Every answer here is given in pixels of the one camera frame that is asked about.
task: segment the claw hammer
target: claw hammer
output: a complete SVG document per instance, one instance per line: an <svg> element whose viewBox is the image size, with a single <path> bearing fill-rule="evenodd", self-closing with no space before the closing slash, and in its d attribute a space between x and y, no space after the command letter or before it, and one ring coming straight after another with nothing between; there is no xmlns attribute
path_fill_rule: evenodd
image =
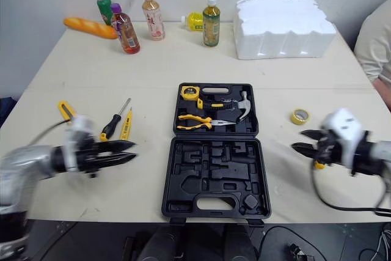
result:
<svg viewBox="0 0 391 261"><path fill-rule="evenodd" d="M223 100L219 102L204 102L200 98L197 99L197 108L204 110L226 110L226 109L244 109L244 113L239 117L241 122L250 113L251 102L247 99L247 92L242 91L243 100Z"/></svg>

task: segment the white table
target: white table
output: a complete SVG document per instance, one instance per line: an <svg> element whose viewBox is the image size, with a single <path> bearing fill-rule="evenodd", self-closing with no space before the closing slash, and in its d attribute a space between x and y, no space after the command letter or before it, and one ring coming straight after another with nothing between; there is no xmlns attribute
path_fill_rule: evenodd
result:
<svg viewBox="0 0 391 261"><path fill-rule="evenodd" d="M131 97L131 149L139 156L101 170L90 179L60 174L41 181L30 217L69 221L163 222L161 214L178 85L182 82L250 83L271 199L266 222L370 222L388 219L372 213L348 213L324 206L310 185L308 158L290 144L307 141L299 132L318 128L325 115L346 107L371 130L371 139L391 140L390 113L340 35L326 55L308 59L240 61L232 25L222 24L215 48L202 45L202 35L178 23L167 23L163 42L148 39L145 23L135 23L140 53L122 53L118 40L67 30L48 56L0 130L0 155L27 144L44 128L60 121L58 101L91 117L98 136L102 126ZM293 125L295 108L311 113L304 126ZM113 138L119 137L120 126ZM64 127L43 144L61 145ZM374 205L382 191L377 177L351 177L343 167L319 172L322 193L345 206ZM188 221L234 221L189 219Z"/></svg>

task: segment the toolbox latch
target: toolbox latch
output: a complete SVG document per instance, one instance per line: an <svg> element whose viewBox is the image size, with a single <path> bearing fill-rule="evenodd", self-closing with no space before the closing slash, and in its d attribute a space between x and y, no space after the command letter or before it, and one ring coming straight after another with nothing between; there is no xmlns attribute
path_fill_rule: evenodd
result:
<svg viewBox="0 0 391 261"><path fill-rule="evenodd" d="M171 217L170 224L174 226L183 226L186 224L186 217Z"/></svg>
<svg viewBox="0 0 391 261"><path fill-rule="evenodd" d="M262 228L265 227L265 223L260 219L247 219L250 227Z"/></svg>

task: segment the hammer head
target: hammer head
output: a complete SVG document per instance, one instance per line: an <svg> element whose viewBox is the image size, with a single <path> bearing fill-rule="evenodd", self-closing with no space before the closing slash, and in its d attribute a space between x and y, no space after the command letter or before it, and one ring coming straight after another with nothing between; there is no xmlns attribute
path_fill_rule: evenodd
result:
<svg viewBox="0 0 391 261"><path fill-rule="evenodd" d="M242 97L243 97L243 100L238 102L239 109L244 109L244 113L239 117L240 122L246 118L246 116L248 115L248 113L250 112L250 109L251 109L251 103L250 103L250 100L247 100L247 92L246 91L242 92Z"/></svg>

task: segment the yellow pliers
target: yellow pliers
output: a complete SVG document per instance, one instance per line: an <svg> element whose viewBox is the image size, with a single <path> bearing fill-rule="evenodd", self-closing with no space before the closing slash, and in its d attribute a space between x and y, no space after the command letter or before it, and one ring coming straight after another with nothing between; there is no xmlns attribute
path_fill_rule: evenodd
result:
<svg viewBox="0 0 391 261"><path fill-rule="evenodd" d="M196 120L198 122L202 122L199 125L194 125L192 127L183 127L181 125L177 125L177 128L179 130L186 130L186 131L192 131L196 128L207 128L211 129L214 125L234 125L236 122L229 122L228 120L219 120L219 119L212 119L211 117L202 118L200 116L194 116L192 114L185 114L183 116L178 116L179 120L186 120L186 119L192 119Z"/></svg>

